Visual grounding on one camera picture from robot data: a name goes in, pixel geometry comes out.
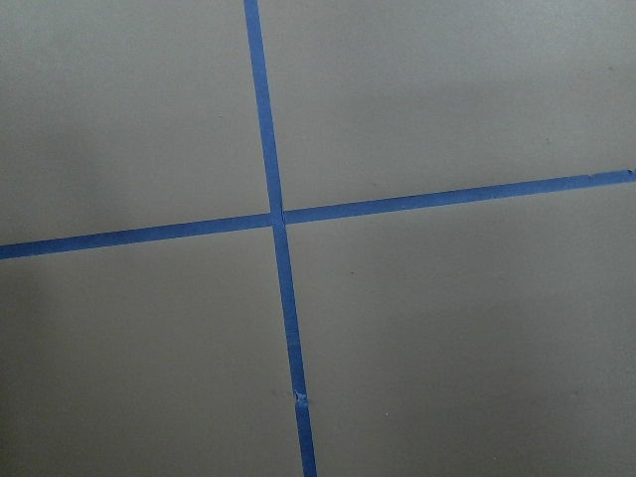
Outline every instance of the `gray surface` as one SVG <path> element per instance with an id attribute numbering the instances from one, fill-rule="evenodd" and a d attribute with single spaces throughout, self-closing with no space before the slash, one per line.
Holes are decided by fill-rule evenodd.
<path id="1" fill-rule="evenodd" d="M 292 226 L 321 475 L 635 475 L 635 202 Z"/>
<path id="2" fill-rule="evenodd" d="M 267 211 L 240 1 L 1 9 L 0 243 Z"/>
<path id="3" fill-rule="evenodd" d="M 0 475 L 301 473 L 270 231 L 0 261 Z"/>
<path id="4" fill-rule="evenodd" d="M 289 208 L 636 167 L 635 2 L 261 11 Z"/>

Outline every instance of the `blue tape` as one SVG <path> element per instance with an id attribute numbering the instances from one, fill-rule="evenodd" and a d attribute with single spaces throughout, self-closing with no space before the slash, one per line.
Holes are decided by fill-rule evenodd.
<path id="1" fill-rule="evenodd" d="M 336 206 L 313 207 L 285 212 L 288 224 L 328 221 L 346 217 L 367 216 L 385 212 L 425 209 L 428 207 L 450 206 L 469 202 L 504 199 L 507 197 L 529 196 L 550 192 L 586 189 L 590 187 L 609 186 L 636 182 L 633 171 L 615 171 L 595 174 L 593 176 L 571 176 L 541 181 L 520 182 L 499 186 L 478 187 L 460 191 L 437 192 L 418 196 L 379 199 L 375 201 L 356 202 Z"/>
<path id="2" fill-rule="evenodd" d="M 291 259 L 289 257 L 289 243 L 282 209 L 282 188 L 280 172 L 278 170 L 278 154 L 274 134 L 271 103 L 269 100 L 269 85 L 267 83 L 267 69 L 265 67 L 265 52 L 263 49 L 258 2 L 243 0 L 245 20 L 247 25 L 247 39 L 251 57 L 251 70 L 256 93 L 256 107 L 258 109 L 258 123 L 260 125 L 260 140 L 265 163 L 265 178 L 271 213 L 271 226 L 274 235 L 276 264 L 278 267 L 278 283 L 282 302 L 285 337 L 287 340 L 287 356 L 291 385 L 296 396 L 296 424 L 298 426 L 298 441 L 302 460 L 303 475 L 316 477 L 316 459 L 314 456 L 309 403 L 305 385 L 305 372 L 300 347 L 300 332 L 296 312 L 296 298 L 294 293 Z"/>
<path id="3" fill-rule="evenodd" d="M 30 241 L 0 245 L 0 259 L 17 258 L 20 256 L 42 255 L 45 253 L 59 253 L 62 251 L 82 250 L 103 246 L 140 243 L 176 239 L 179 237 L 204 236 L 223 232 L 260 229 L 271 225 L 269 214 L 255 216 L 232 217 L 212 221 L 190 222 L 171 226 L 149 227 L 131 231 L 108 232 L 90 236 L 53 238 L 51 240 Z"/>

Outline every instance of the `blue line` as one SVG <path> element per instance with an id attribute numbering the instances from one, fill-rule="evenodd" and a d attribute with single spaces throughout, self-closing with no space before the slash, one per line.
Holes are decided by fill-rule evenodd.
<path id="1" fill-rule="evenodd" d="M 328 221 L 346 217 L 382 214 L 385 212 L 450 206 L 453 204 L 466 204 L 470 202 L 504 199 L 507 197 L 586 189 L 629 182 L 636 182 L 636 174 L 634 174 L 633 171 L 604 172 L 593 176 L 560 177 L 556 179 L 478 187 L 459 191 L 421 194 L 418 196 L 297 209 L 285 212 L 285 220 L 288 224 L 302 224 L 306 222 Z"/>
<path id="2" fill-rule="evenodd" d="M 0 259 L 83 250 L 102 246 L 124 245 L 127 243 L 140 243 L 143 241 L 204 236 L 223 232 L 260 229 L 269 226 L 269 214 L 259 214 L 255 216 L 232 217 L 171 226 L 149 227 L 131 231 L 108 232 L 90 236 L 53 238 L 50 240 L 0 245 Z"/>
<path id="3" fill-rule="evenodd" d="M 280 286 L 285 337 L 287 339 L 287 356 L 289 358 L 291 385 L 295 396 L 300 457 L 304 476 L 316 477 L 316 459 L 314 456 L 309 402 L 307 400 L 305 372 L 300 347 L 300 332 L 298 329 L 291 259 L 289 257 L 289 243 L 287 241 L 287 229 L 285 227 L 282 209 L 282 188 L 280 186 L 276 139 L 271 114 L 271 104 L 269 101 L 269 85 L 267 84 L 267 69 L 265 67 L 265 52 L 262 42 L 262 33 L 260 31 L 258 2 L 257 0 L 243 0 L 243 6 L 245 9 L 247 39 L 249 41 L 249 54 L 251 57 L 251 71 L 256 93 L 260 140 L 265 163 L 265 177 L 269 196 L 271 226 L 274 235 L 276 264 L 278 266 L 278 284 Z"/>

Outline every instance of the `blue tape strip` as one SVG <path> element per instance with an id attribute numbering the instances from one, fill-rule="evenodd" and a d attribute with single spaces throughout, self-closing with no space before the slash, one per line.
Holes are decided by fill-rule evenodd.
<path id="1" fill-rule="evenodd" d="M 367 216 L 385 212 L 425 209 L 428 207 L 450 206 L 469 202 L 504 199 L 507 197 L 529 196 L 549 192 L 586 189 L 590 187 L 608 186 L 636 182 L 633 171 L 615 171 L 595 174 L 593 176 L 571 176 L 541 181 L 520 182 L 499 186 L 478 187 L 460 191 L 438 192 L 418 196 L 379 199 L 376 201 L 356 202 L 336 206 L 297 209 L 285 212 L 288 224 L 328 221 L 346 217 Z"/>
<path id="2" fill-rule="evenodd" d="M 287 339 L 287 356 L 289 358 L 291 385 L 296 397 L 295 409 L 300 456 L 304 476 L 316 477 L 316 460 L 314 457 L 305 372 L 300 347 L 296 299 L 291 271 L 291 259 L 289 257 L 289 243 L 287 241 L 287 230 L 285 228 L 282 209 L 282 188 L 280 186 L 274 124 L 269 101 L 269 85 L 267 83 L 265 53 L 262 33 L 260 31 L 258 2 L 256 0 L 243 0 L 243 6 L 247 25 L 249 54 L 251 56 L 251 70 L 256 92 L 256 106 L 258 109 L 262 154 L 265 163 L 265 177 L 267 180 L 271 225 L 274 235 L 276 264 L 278 266 L 278 283 L 280 286 L 285 336 Z"/>
<path id="3" fill-rule="evenodd" d="M 90 236 L 53 238 L 51 240 L 0 245 L 0 259 L 42 255 L 45 253 L 59 253 L 62 251 L 82 250 L 102 246 L 124 245 L 127 243 L 140 243 L 143 241 L 244 231 L 269 227 L 270 225 L 269 214 L 259 214 L 255 216 L 232 217 L 213 221 L 150 227 L 131 231 L 108 232 Z"/>

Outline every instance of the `painter's tape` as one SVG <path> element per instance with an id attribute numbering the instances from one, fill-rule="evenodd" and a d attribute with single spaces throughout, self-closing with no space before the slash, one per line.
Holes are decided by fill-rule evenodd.
<path id="1" fill-rule="evenodd" d="M 346 217 L 368 216 L 385 212 L 425 209 L 429 207 L 450 206 L 470 202 L 489 201 L 508 197 L 529 196 L 550 192 L 586 189 L 636 182 L 634 171 L 614 171 L 592 176 L 571 176 L 540 181 L 519 182 L 499 186 L 478 187 L 460 191 L 437 192 L 418 196 L 396 197 L 375 201 L 356 202 L 335 206 L 313 207 L 285 212 L 288 224 L 328 221 Z"/>
<path id="2" fill-rule="evenodd" d="M 62 251 L 99 248 L 103 246 L 124 245 L 176 239 L 180 237 L 204 236 L 223 232 L 245 231 L 270 226 L 269 214 L 255 216 L 232 217 L 213 221 L 190 222 L 171 226 L 149 227 L 131 231 L 108 232 L 90 236 L 53 238 L 51 240 L 29 241 L 0 245 L 0 259 L 17 258 L 20 256 L 43 255 L 45 253 L 59 253 Z"/>
<path id="3" fill-rule="evenodd" d="M 258 110 L 258 124 L 260 126 L 260 140 L 265 163 L 265 178 L 267 180 L 267 194 L 271 226 L 274 235 L 276 264 L 278 268 L 278 284 L 282 302 L 285 338 L 287 340 L 287 357 L 291 374 L 291 385 L 296 396 L 296 424 L 298 427 L 298 441 L 302 460 L 303 475 L 316 477 L 316 459 L 311 433 L 309 417 L 309 403 L 305 385 L 305 372 L 300 347 L 300 333 L 296 312 L 291 259 L 289 257 L 289 243 L 282 209 L 282 189 L 280 186 L 280 172 L 278 170 L 278 155 L 274 134 L 271 103 L 269 100 L 269 85 L 267 84 L 267 69 L 265 67 L 265 52 L 260 30 L 258 3 L 256 0 L 243 0 L 245 20 L 247 25 L 247 39 L 249 41 L 249 55 L 251 57 L 251 71 L 256 93 L 256 107 Z"/>

